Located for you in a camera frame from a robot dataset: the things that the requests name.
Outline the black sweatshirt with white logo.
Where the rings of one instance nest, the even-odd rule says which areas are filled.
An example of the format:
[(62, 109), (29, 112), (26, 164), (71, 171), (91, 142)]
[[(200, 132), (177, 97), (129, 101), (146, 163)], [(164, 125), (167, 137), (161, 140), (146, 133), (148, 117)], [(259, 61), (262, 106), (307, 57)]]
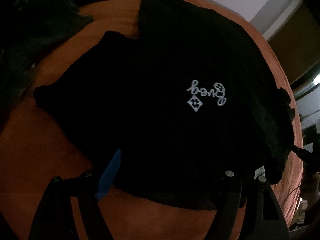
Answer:
[(116, 188), (185, 209), (216, 209), (226, 171), (277, 184), (294, 141), (253, 39), (183, 0), (141, 0), (136, 38), (107, 31), (34, 98), (94, 166), (120, 153)]

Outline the orange fleece bed blanket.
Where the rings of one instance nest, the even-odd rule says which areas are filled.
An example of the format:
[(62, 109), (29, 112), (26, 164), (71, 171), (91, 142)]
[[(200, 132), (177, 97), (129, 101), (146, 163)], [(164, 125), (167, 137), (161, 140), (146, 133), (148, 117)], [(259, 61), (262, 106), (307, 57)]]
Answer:
[[(299, 121), (295, 115), (297, 107), (291, 88), (275, 54), (263, 36), (244, 18), (225, 8), (204, 0), (183, 1), (216, 11), (241, 25), (249, 34), (274, 75), (277, 88), (286, 90), (290, 97), (293, 144), (300, 144), (302, 136), (298, 130)], [(80, 14), (91, 15), (93, 22), (39, 63), (29, 92), (12, 110), (1, 132), (1, 212), (20, 239), (29, 239), (37, 207), (53, 177), (76, 178), (93, 167), (107, 166), (94, 166), (68, 141), (55, 120), (36, 105), (34, 90), (55, 83), (76, 60), (97, 45), (107, 31), (136, 38), (140, 3), (141, 0), (110, 0), (81, 7)], [(277, 189), (287, 173), (287, 163), (292, 160), (293, 156), (289, 151), (281, 180), (274, 185), (268, 182), (279, 204), (282, 198)], [(216, 239), (215, 215), (226, 196), (223, 186), (216, 209), (185, 209), (121, 191), (115, 187), (118, 172), (119, 170), (108, 194), (98, 202), (113, 239)], [(255, 171), (252, 180), (258, 176), (266, 178), (264, 167)], [(77, 199), (72, 197), (71, 203), (79, 239), (88, 239)], [(245, 208), (243, 199), (230, 239), (240, 239)], [(285, 215), (284, 218), (288, 226), (290, 220)]]

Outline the brown wooden door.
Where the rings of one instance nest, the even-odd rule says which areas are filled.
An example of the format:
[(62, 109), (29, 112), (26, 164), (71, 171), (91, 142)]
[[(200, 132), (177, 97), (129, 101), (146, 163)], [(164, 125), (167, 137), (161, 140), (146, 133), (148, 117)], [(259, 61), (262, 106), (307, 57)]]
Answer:
[(319, 7), (303, 2), (269, 40), (290, 84), (319, 63)]

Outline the dark jeans pile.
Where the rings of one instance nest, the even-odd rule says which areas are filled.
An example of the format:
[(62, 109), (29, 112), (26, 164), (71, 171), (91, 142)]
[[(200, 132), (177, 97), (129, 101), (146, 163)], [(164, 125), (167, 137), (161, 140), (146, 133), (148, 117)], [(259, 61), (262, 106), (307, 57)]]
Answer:
[(32, 84), (32, 67), (93, 22), (72, 0), (18, 0), (1, 16), (1, 126)]

